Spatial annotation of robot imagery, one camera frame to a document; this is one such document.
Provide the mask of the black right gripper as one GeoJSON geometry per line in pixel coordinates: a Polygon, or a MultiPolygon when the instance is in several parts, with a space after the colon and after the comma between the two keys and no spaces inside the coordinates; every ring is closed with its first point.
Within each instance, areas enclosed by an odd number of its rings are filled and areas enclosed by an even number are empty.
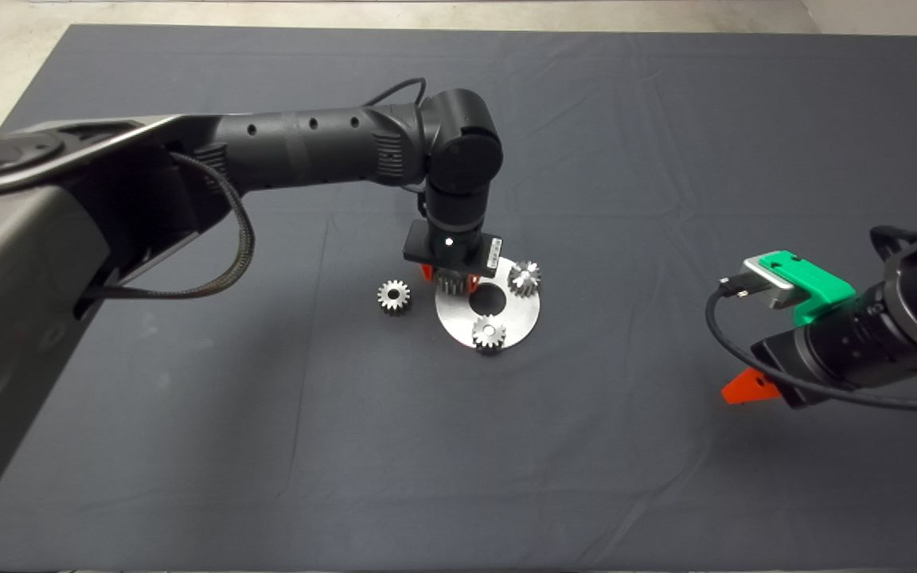
{"type": "MultiPolygon", "coordinates": [[[[761,366],[772,367],[797,380],[816,382],[817,371],[811,355],[805,352],[793,330],[771,335],[751,345],[751,353],[761,366]]],[[[784,384],[778,377],[762,368],[743,370],[721,388],[721,396],[729,405],[776,400],[783,398],[792,409],[804,409],[817,403],[817,395],[805,389],[784,384]]]]}

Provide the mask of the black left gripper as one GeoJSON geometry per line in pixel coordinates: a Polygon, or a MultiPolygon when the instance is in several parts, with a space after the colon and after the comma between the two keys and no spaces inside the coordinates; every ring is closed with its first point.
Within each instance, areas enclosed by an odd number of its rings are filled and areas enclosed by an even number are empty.
{"type": "Polygon", "coordinates": [[[403,246],[405,260],[418,263],[426,282],[437,271],[466,278],[467,289],[478,289],[482,277],[494,277],[500,267],[503,239],[482,231],[480,224],[454,226],[414,220],[403,246]]]}

